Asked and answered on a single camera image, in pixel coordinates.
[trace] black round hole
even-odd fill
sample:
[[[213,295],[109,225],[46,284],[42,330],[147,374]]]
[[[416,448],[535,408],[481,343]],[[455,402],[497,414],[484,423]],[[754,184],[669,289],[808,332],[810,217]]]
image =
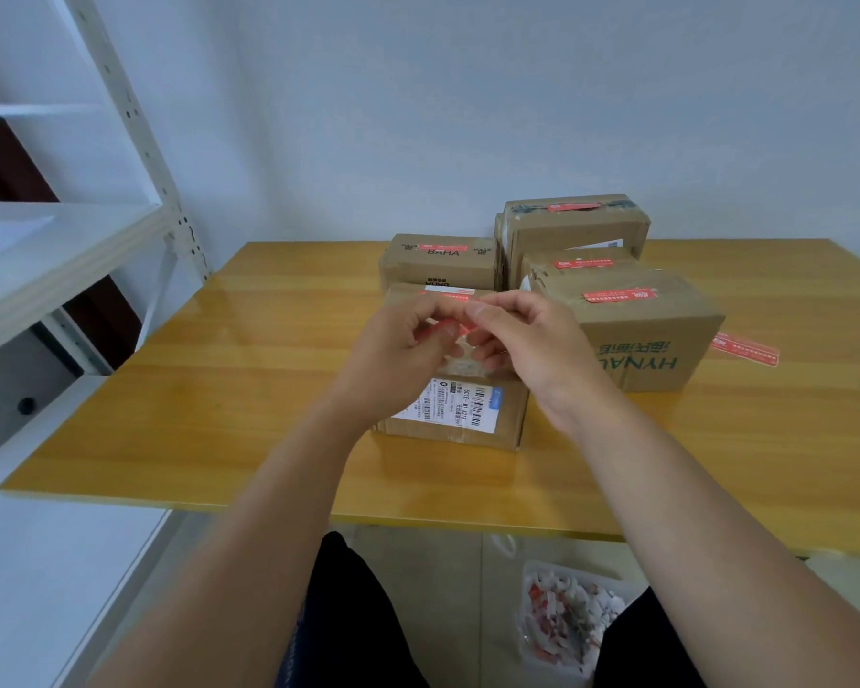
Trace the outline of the black round hole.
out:
[[[19,415],[21,416],[32,415],[36,407],[38,406],[31,396],[23,398],[23,400],[16,404],[16,410],[19,411]]]

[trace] black pants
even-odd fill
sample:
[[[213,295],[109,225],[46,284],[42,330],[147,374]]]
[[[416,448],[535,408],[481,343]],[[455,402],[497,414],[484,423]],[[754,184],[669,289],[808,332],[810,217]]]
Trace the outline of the black pants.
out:
[[[704,684],[647,589],[605,631],[593,684],[611,688],[657,679],[676,686]],[[389,597],[363,558],[332,531],[322,539],[275,686],[354,684],[427,686]]]

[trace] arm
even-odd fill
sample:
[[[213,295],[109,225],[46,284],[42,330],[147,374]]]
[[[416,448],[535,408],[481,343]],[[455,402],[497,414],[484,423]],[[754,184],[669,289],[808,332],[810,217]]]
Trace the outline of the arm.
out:
[[[448,351],[459,353],[457,322],[425,323],[457,312],[459,302],[426,295],[369,320],[332,388],[271,451],[90,686],[273,684],[347,455],[370,425],[413,402]]]
[[[522,291],[483,301],[473,357],[512,360],[576,443],[704,682],[860,686],[860,613],[627,400],[570,311]]]

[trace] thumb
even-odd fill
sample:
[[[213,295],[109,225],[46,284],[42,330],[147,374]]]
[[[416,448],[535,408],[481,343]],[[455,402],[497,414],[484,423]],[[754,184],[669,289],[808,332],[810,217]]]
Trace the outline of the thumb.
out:
[[[479,328],[499,338],[507,349],[521,341],[529,332],[529,326],[510,314],[502,306],[481,301],[468,301],[465,313]]]
[[[436,369],[458,339],[459,322],[447,318],[434,325],[411,351],[420,358],[421,362],[425,361]]]

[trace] yellow wooden surface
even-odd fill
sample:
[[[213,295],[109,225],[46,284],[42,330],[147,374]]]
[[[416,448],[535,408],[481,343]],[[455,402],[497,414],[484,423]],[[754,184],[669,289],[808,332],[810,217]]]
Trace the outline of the yellow wooden surface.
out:
[[[378,308],[382,243],[245,246],[3,485],[227,505]],[[634,400],[798,551],[860,553],[860,260],[825,240],[649,241],[772,369],[710,350],[681,393]],[[337,519],[617,538],[583,461],[530,405],[518,453],[367,434]]]

